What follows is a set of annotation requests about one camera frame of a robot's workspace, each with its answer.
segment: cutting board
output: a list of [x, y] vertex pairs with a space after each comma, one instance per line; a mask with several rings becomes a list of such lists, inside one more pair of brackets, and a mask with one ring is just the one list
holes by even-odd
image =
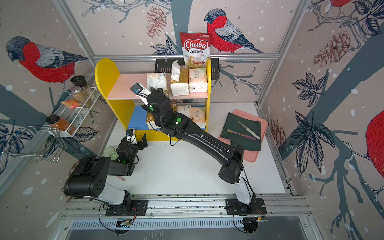
[[[243, 112], [238, 109], [234, 110], [232, 113], [235, 114], [236, 116], [239, 116], [248, 120], [259, 121], [261, 126], [261, 133], [262, 133], [262, 135], [260, 136], [260, 141], [263, 141], [266, 129], [268, 127], [268, 122], [266, 120], [256, 117], [254, 115], [251, 115], [249, 113]], [[229, 139], [222, 138], [222, 137], [219, 137], [218, 139], [226, 144], [229, 144], [229, 145], [231, 144], [231, 140]], [[244, 150], [243, 159], [248, 162], [255, 162], [258, 154], [259, 154], [259, 151]]]

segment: white table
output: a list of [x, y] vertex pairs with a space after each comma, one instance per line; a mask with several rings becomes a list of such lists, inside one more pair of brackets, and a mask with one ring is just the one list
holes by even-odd
[[[257, 116], [253, 103], [211, 103], [208, 133], [219, 137], [228, 112], [235, 109]], [[107, 146], [115, 146], [125, 135], [120, 122], [116, 123]], [[139, 150], [140, 158], [133, 174], [123, 177], [108, 176], [107, 182], [131, 194], [233, 194], [232, 184], [218, 176], [221, 165], [198, 147], [180, 141], [170, 146], [169, 141], [149, 141]], [[256, 194], [285, 193], [280, 175], [267, 140], [253, 163], [243, 162], [249, 182]]]

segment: spice jar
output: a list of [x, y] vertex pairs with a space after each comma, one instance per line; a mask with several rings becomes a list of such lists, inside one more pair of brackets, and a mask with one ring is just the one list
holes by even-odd
[[62, 131], [67, 131], [70, 135], [73, 134], [75, 131], [75, 128], [73, 126], [70, 126], [70, 123], [67, 122], [65, 119], [60, 118], [56, 114], [53, 114], [45, 120], [51, 127], [55, 129], [60, 129]]
[[91, 99], [88, 99], [89, 95], [81, 87], [79, 86], [71, 87], [71, 92], [72, 92], [73, 98], [77, 102], [81, 103], [83, 107], [89, 108], [92, 105]]
[[85, 80], [84, 76], [75, 76], [71, 78], [71, 82], [73, 83], [73, 85], [79, 86], [82, 89], [84, 89], [87, 92], [87, 94], [91, 96], [91, 100], [95, 99], [96, 95], [93, 92], [93, 89], [88, 87], [87, 81]]

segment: yellow shelf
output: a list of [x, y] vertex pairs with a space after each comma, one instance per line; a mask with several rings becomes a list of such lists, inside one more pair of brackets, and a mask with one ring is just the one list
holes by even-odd
[[[205, 106], [205, 121], [206, 128], [208, 130], [209, 122], [209, 106], [211, 98], [211, 60], [207, 59], [207, 80], [208, 80], [208, 92], [206, 93], [191, 93], [185, 96], [170, 96], [171, 99], [180, 99], [180, 98], [204, 98]], [[128, 128], [128, 124], [131, 120], [133, 111], [135, 110], [135, 104], [133, 103], [134, 99], [139, 99], [131, 91], [131, 87], [136, 82], [140, 82], [146, 86], [146, 73], [141, 74], [120, 74], [115, 63], [110, 59], [101, 59], [98, 61], [95, 68], [95, 79], [97, 87], [104, 97], [112, 111], [115, 113], [118, 120], [124, 126], [125, 129]], [[167, 74], [167, 80], [170, 81], [170, 74]], [[140, 141], [144, 134], [147, 134], [148, 141], [168, 141], [169, 137], [162, 132], [157, 132], [153, 130], [147, 131], [136, 131], [136, 139]]]

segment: red bird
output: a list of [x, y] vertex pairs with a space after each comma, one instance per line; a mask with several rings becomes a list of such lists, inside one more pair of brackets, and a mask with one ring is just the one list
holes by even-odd
[[346, 5], [347, 3], [349, 3], [351, 0], [320, 0], [318, 1], [317, 3], [315, 4], [319, 4], [321, 2], [324, 2], [324, 1], [327, 1], [331, 4], [331, 7], [329, 8], [329, 10], [325, 13], [325, 15], [328, 15], [328, 12], [331, 10], [332, 7], [338, 7], [339, 8], [339, 14], [344, 14], [341, 12], [341, 7]]
[[49, 83], [63, 83], [83, 60], [88, 58], [67, 53], [59, 48], [45, 47], [16, 36], [7, 42], [9, 58], [19, 60], [35, 77]]
[[[357, 153], [353, 151], [351, 143], [345, 143], [349, 145], [352, 152], [352, 156], [348, 159], [349, 161], [352, 161], [355, 154], [364, 157], [370, 160], [380, 175], [384, 177], [384, 111], [374, 117], [368, 124], [366, 133], [367, 154]], [[377, 202], [377, 195], [384, 190], [384, 186], [378, 190], [374, 190], [368, 183], [363, 182], [363, 184], [367, 185], [373, 191], [375, 199], [371, 200]]]
[[234, 52], [238, 49], [251, 49], [263, 53], [250, 43], [242, 34], [241, 30], [235, 27], [225, 16], [220, 8], [210, 10], [204, 18], [207, 23], [207, 33], [211, 34], [212, 45], [221, 51]]

